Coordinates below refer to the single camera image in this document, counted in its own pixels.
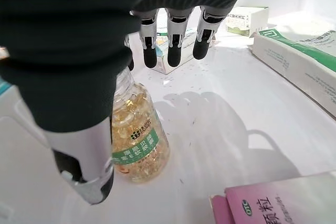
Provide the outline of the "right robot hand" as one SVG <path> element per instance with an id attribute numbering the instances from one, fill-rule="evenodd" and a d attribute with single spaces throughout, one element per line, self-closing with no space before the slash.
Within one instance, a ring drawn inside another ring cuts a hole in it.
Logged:
<path id="1" fill-rule="evenodd" d="M 110 154 L 117 75 L 131 61 L 128 34 L 158 8 L 201 6 L 205 26 L 237 0 L 1 0 L 1 77 L 18 87 L 62 177 L 88 203 L 113 184 Z"/>

